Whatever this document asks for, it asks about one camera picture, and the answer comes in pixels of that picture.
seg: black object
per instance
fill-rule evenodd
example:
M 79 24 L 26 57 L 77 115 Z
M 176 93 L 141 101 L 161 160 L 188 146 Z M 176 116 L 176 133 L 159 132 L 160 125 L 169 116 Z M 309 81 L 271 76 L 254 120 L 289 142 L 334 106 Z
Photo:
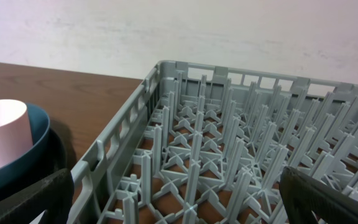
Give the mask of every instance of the black object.
M 24 175 L 0 189 L 0 201 L 66 167 L 65 148 L 58 135 L 50 129 L 45 152 Z
M 280 194 L 290 223 L 358 223 L 358 202 L 292 168 L 281 175 Z
M 74 183 L 62 169 L 0 202 L 0 223 L 30 223 L 43 211 L 40 223 L 67 222 Z

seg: wall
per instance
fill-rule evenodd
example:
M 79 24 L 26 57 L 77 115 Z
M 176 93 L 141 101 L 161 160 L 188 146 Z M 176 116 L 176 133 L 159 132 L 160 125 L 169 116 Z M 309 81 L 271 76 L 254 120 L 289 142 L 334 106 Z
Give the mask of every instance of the wall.
M 0 62 L 144 78 L 161 59 L 358 83 L 358 1 L 0 1 Z

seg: cup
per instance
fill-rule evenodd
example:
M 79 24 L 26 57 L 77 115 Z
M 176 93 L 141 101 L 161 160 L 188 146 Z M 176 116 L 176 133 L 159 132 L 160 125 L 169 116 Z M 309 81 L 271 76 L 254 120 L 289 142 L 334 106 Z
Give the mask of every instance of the cup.
M 27 106 L 18 100 L 0 100 L 0 168 L 32 147 Z

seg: gray dish rack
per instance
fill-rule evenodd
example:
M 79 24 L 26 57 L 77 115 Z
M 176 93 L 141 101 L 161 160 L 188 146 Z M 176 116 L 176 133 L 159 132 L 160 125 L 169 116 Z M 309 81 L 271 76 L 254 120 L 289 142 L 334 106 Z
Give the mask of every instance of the gray dish rack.
M 71 170 L 68 223 L 142 223 L 143 208 L 156 223 L 205 223 L 207 203 L 219 223 L 285 223 L 284 166 L 358 200 L 358 85 L 161 61 Z M 166 195 L 174 212 L 156 205 Z

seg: cup rim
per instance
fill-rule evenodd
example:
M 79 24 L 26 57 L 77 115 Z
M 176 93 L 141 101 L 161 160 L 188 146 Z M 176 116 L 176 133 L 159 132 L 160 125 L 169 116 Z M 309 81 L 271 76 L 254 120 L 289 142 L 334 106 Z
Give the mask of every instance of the cup rim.
M 1 124 L 0 128 L 12 124 L 13 122 L 17 121 L 19 118 L 23 117 L 23 115 L 27 113 L 27 105 L 24 102 L 21 102 L 20 100 L 2 99 L 0 100 L 0 103 L 4 103 L 7 101 L 17 103 L 17 105 L 23 107 L 23 111 L 18 113 L 18 115 L 14 119 L 10 120 L 9 122 Z

